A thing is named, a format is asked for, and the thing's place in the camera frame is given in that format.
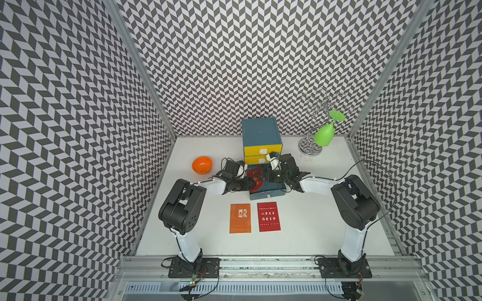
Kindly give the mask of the red patterned postcard pack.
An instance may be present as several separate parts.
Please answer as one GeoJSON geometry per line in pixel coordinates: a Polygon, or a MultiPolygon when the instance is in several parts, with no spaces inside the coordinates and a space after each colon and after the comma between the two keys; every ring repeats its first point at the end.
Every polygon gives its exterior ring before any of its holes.
{"type": "Polygon", "coordinates": [[[247,177],[250,181],[250,192],[257,192],[264,185],[264,168],[259,166],[255,169],[248,170],[247,177]]]}

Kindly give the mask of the teal bottom drawer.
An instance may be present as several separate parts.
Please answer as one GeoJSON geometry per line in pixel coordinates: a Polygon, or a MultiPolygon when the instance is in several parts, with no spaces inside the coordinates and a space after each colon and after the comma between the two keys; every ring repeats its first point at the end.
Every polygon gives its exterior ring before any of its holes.
{"type": "Polygon", "coordinates": [[[275,198],[278,196],[283,196],[286,194],[286,187],[283,184],[275,184],[275,183],[266,183],[265,182],[265,169],[270,166],[270,164],[256,164],[248,166],[248,170],[255,169],[259,166],[264,168],[264,185],[260,188],[257,192],[251,193],[250,192],[250,200],[257,201],[261,199],[267,198],[275,198]]]}

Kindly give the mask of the orange postcard pack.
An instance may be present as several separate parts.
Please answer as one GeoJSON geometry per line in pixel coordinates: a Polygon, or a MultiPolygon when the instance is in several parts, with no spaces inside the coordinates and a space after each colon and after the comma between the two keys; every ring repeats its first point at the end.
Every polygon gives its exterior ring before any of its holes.
{"type": "Polygon", "coordinates": [[[251,205],[231,204],[230,206],[230,233],[251,232],[251,205]]]}

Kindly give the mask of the teal drawer cabinet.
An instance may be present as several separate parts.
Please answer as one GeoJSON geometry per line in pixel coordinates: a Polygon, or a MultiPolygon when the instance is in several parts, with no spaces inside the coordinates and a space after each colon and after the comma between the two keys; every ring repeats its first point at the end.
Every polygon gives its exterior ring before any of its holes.
{"type": "Polygon", "coordinates": [[[254,145],[282,144],[277,120],[273,117],[242,120],[242,139],[244,148],[254,145]]]}

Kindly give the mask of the dark red postcard pack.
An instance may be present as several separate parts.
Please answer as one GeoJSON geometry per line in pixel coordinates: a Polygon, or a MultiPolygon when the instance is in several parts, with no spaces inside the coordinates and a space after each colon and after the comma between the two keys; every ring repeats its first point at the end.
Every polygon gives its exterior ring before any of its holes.
{"type": "Polygon", "coordinates": [[[281,230],[276,202],[258,203],[257,212],[260,232],[275,232],[281,230]]]}

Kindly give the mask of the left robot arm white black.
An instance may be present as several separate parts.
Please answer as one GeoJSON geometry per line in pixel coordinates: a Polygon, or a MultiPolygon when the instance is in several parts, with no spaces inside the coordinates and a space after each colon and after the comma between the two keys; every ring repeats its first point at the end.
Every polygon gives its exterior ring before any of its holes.
{"type": "Polygon", "coordinates": [[[191,233],[198,222],[204,200],[230,192],[248,191],[252,184],[246,177],[248,164],[227,159],[224,167],[206,181],[191,183],[185,179],[175,182],[168,193],[158,218],[176,239],[179,257],[187,263],[198,263],[202,249],[191,233]]]}

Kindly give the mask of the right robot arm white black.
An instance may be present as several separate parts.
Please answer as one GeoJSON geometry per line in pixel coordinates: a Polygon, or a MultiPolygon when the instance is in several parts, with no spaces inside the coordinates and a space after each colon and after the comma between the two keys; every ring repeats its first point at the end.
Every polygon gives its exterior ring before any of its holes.
{"type": "Polygon", "coordinates": [[[312,176],[309,172],[299,170],[291,154],[272,152],[266,155],[266,160],[272,168],[272,171],[264,176],[266,181],[283,183],[300,193],[332,195],[346,224],[337,267],[346,276],[361,270],[365,259],[367,232],[375,223],[381,209],[380,203],[365,183],[354,174],[345,174],[341,179],[312,176]]]}

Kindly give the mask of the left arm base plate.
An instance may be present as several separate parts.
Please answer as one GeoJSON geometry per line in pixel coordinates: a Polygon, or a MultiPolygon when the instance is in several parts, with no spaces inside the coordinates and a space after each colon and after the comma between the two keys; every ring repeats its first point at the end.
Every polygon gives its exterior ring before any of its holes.
{"type": "Polygon", "coordinates": [[[197,278],[218,278],[220,258],[208,257],[197,260],[194,263],[187,262],[180,257],[175,257],[169,267],[169,278],[192,278],[194,274],[197,278]]]}

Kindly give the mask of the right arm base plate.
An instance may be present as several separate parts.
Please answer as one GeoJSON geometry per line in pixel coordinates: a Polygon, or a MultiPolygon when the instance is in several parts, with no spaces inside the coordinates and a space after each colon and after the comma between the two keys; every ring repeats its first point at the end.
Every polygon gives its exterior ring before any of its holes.
{"type": "Polygon", "coordinates": [[[322,278],[372,278],[372,272],[368,261],[361,257],[356,262],[349,262],[344,258],[316,259],[322,278]]]}

